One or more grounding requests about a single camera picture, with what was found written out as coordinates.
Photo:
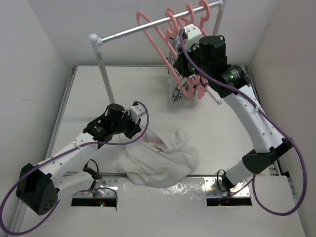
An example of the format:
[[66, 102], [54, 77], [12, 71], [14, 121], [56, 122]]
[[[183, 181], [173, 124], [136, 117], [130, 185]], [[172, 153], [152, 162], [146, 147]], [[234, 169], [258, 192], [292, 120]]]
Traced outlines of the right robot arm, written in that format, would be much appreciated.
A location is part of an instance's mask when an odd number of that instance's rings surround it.
[[253, 145], [241, 161], [222, 176], [221, 186], [230, 191], [245, 178], [259, 174], [292, 147], [264, 116], [250, 79], [239, 65], [227, 62], [223, 36], [180, 37], [181, 48], [173, 67], [184, 77], [199, 75], [208, 81], [239, 118]]

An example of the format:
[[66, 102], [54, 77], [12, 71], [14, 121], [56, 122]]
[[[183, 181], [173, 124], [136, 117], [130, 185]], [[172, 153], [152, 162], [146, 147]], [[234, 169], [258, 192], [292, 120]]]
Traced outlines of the white clothes rack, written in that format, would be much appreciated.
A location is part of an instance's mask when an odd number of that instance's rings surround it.
[[[215, 26], [213, 29], [213, 35], [218, 33], [221, 19], [222, 19], [223, 13], [224, 13], [225, 5], [226, 5], [225, 0], [217, 0], [215, 2], [209, 3], [210, 10], [212, 8], [218, 7], [218, 13], [217, 13], [217, 17], [216, 17]], [[202, 11], [202, 7], [199, 6], [197, 8], [194, 8], [194, 13], [195, 13], [195, 24], [198, 26], [200, 18], [205, 15], [205, 11]], [[176, 18], [180, 18], [180, 17], [189, 18], [189, 12], [186, 10], [186, 11], [181, 12], [181, 13], [175, 13], [175, 17]], [[110, 85], [109, 77], [107, 75], [106, 68], [105, 68], [105, 65], [103, 62], [103, 57], [102, 57], [102, 53], [101, 53], [101, 46], [106, 42], [117, 40], [117, 39], [129, 36], [129, 35], [132, 35], [132, 34], [135, 34], [138, 32], [143, 32], [144, 30], [151, 29], [154, 26], [158, 26], [165, 33], [167, 28], [169, 27], [168, 22], [171, 21], [169, 17], [164, 17], [163, 19], [153, 21], [146, 14], [144, 14], [141, 11], [138, 11], [136, 13], [136, 20], [138, 23], [137, 27], [113, 34], [113, 35], [108, 36], [108, 37], [100, 38], [96, 34], [89, 35], [89, 40], [90, 40], [92, 49], [95, 53], [95, 56], [98, 60], [98, 66], [100, 69], [100, 73], [101, 73], [103, 82], [105, 84], [105, 88], [106, 88], [110, 103], [114, 103], [115, 99], [114, 99], [114, 95], [113, 95], [112, 88]]]

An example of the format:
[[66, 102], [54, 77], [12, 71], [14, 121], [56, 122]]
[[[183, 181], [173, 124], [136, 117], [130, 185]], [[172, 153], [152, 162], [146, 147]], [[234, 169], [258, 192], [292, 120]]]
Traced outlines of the pink hanger with printed shirt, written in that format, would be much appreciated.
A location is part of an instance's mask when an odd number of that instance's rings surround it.
[[175, 39], [178, 36], [178, 21], [174, 17], [175, 11], [172, 8], [168, 8], [165, 12], [165, 16], [169, 17], [171, 22], [168, 23], [169, 28], [167, 29], [164, 37], [164, 42], [166, 43], [169, 51], [172, 53], [175, 59], [178, 58], [178, 53], [175, 48], [172, 46], [172, 42], [170, 40]]

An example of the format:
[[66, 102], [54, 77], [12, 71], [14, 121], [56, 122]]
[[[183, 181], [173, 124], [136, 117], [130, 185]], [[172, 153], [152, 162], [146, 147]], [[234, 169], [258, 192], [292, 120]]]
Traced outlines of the empty pink hanger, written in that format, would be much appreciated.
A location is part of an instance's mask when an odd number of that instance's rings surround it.
[[205, 15], [200, 18], [199, 28], [203, 30], [204, 24], [210, 19], [211, 10], [209, 3], [206, 0], [200, 0], [198, 2], [199, 6], [203, 7], [203, 11], [205, 11]]

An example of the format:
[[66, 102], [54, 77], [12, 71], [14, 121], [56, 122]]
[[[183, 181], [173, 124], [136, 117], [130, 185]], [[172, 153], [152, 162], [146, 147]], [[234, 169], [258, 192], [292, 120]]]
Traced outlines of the clear tape patch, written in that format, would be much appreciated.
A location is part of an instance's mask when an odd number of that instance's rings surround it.
[[134, 185], [127, 178], [118, 184], [118, 211], [185, 213], [207, 207], [204, 179], [187, 177], [168, 188]]

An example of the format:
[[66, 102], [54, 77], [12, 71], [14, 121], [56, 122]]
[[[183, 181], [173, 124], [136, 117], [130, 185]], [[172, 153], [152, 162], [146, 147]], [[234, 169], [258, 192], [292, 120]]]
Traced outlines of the white t shirt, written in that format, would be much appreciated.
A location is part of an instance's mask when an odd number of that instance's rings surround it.
[[114, 164], [134, 185], [167, 188], [181, 182], [200, 164], [199, 150], [190, 135], [177, 128], [171, 133], [147, 130], [127, 145]]

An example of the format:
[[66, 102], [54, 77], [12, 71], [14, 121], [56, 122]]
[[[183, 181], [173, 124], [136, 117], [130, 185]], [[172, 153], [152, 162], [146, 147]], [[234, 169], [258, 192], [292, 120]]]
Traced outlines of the black white printed shirt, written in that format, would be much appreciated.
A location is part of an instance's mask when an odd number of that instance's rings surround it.
[[[179, 36], [176, 36], [174, 38], [170, 38], [169, 43], [171, 44], [172, 48], [176, 51], [176, 53], [178, 53], [178, 50], [181, 48]], [[167, 60], [171, 66], [176, 61], [176, 59], [171, 51], [169, 52], [169, 55], [167, 56]], [[176, 72], [177, 77], [180, 79], [180, 82], [183, 84], [185, 90], [187, 92], [189, 92], [189, 86], [188, 86], [186, 79], [184, 77], [182, 77], [176, 69], [174, 71]], [[185, 96], [183, 95], [181, 86], [178, 85], [176, 77], [171, 72], [170, 69], [168, 69], [168, 85], [169, 85], [169, 95], [171, 97], [172, 103], [177, 103], [182, 98], [185, 98]]]

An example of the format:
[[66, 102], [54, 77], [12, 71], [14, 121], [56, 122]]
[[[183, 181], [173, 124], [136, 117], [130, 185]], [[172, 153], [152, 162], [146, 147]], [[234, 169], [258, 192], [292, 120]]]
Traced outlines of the pink navy shirt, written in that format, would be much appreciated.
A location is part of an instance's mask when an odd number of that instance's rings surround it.
[[196, 74], [190, 76], [189, 79], [193, 84], [195, 97], [201, 99], [208, 89], [208, 80]]

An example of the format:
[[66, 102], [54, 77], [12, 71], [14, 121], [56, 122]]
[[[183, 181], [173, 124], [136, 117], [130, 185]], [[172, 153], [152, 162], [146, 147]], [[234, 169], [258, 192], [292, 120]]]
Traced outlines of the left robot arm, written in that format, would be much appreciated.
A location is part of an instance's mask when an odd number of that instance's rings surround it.
[[102, 175], [88, 166], [74, 175], [65, 174], [110, 142], [113, 136], [123, 134], [132, 139], [141, 132], [141, 117], [146, 113], [145, 107], [138, 102], [129, 109], [119, 104], [108, 105], [102, 115], [91, 121], [77, 138], [53, 157], [36, 165], [25, 165], [20, 172], [22, 181], [17, 185], [16, 196], [42, 216], [64, 196], [87, 190], [100, 182]]

